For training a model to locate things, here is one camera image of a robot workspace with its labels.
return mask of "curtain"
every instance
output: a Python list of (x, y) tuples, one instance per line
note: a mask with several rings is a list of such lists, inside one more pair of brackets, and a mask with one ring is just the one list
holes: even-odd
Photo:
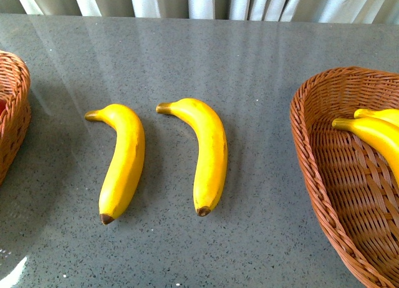
[(399, 24), (399, 0), (0, 0), (0, 12)]

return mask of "yellow banana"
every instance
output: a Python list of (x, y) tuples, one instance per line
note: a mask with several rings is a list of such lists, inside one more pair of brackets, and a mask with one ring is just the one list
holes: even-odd
[(144, 165), (144, 128), (137, 114), (120, 104), (87, 112), (85, 119), (103, 121), (117, 132), (99, 199), (101, 222), (109, 224), (127, 209), (136, 191)]
[(196, 133), (198, 161), (193, 199), (197, 214), (206, 216), (219, 202), (226, 179), (228, 148), (222, 121), (211, 107), (194, 98), (160, 103), (156, 112), (180, 118)]
[(399, 109), (388, 108), (383, 110), (370, 110), (360, 108), (353, 114), (355, 118), (373, 117), (390, 122), (399, 127)]
[(379, 118), (336, 118), (332, 126), (354, 133), (376, 149), (387, 161), (399, 182), (399, 127)]

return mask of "brown wicker basket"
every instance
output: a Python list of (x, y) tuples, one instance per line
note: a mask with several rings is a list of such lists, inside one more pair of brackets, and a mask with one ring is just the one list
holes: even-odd
[(385, 159), (332, 120), (358, 108), (399, 108), (399, 75), (361, 67), (319, 73), (291, 102), (291, 127), (325, 235), (367, 287), (399, 287), (399, 189)]
[(0, 99), (7, 101), (0, 114), (0, 185), (13, 162), (31, 121), (29, 70), (15, 54), (0, 50)]

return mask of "speckled countertop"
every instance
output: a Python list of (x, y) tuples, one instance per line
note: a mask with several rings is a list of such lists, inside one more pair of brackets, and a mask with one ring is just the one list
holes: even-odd
[[(297, 163), (289, 104), (336, 66), (399, 72), (399, 28), (284, 22), (0, 15), (0, 49), (31, 71), (32, 122), (0, 187), (0, 286), (361, 287), (324, 236)], [(159, 102), (220, 115), (229, 171), (197, 217), (194, 132)], [(147, 152), (127, 212), (98, 197), (115, 132), (84, 120), (120, 102)]]

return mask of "red object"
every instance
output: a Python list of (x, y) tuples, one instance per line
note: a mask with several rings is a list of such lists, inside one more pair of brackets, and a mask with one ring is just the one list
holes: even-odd
[(7, 104), (7, 101), (0, 99), (0, 114), (2, 113), (2, 111), (4, 109), (6, 109), (6, 104)]

